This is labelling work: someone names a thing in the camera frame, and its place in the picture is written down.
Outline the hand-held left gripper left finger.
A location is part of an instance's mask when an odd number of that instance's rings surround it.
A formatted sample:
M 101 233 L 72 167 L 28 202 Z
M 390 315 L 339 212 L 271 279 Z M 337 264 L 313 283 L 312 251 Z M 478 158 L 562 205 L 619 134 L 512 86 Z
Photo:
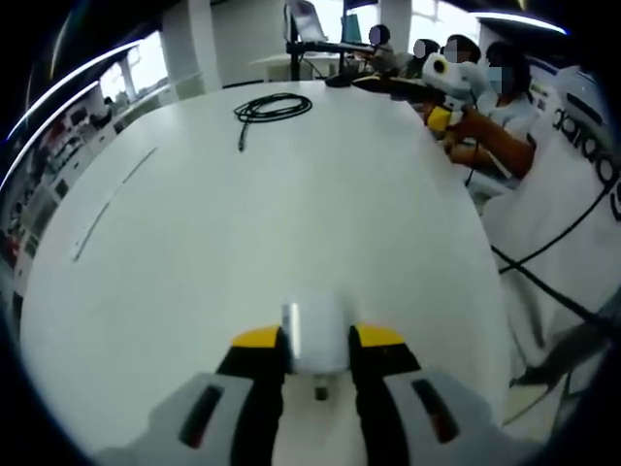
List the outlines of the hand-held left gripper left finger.
M 269 465 L 290 368 L 279 325 L 237 336 L 212 373 L 199 373 L 150 413 L 147 430 L 103 449 L 99 465 Z

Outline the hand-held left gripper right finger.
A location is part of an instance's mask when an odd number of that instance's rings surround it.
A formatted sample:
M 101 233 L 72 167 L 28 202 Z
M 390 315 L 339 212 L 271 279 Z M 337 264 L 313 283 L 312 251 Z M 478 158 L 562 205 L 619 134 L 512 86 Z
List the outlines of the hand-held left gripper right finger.
M 371 465 L 525 465 L 539 444 L 510 437 L 477 393 L 420 366 L 395 330 L 357 323 L 348 334 L 367 461 Z

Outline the person's right hand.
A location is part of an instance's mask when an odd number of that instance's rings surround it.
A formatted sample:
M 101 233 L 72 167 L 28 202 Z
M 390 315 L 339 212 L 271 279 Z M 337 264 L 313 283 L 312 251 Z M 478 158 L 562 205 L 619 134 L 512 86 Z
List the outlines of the person's right hand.
M 477 129 L 478 111 L 474 108 L 467 107 L 462 112 L 461 119 L 446 128 L 444 144 L 447 147 L 455 146 L 463 140 L 475 135 Z

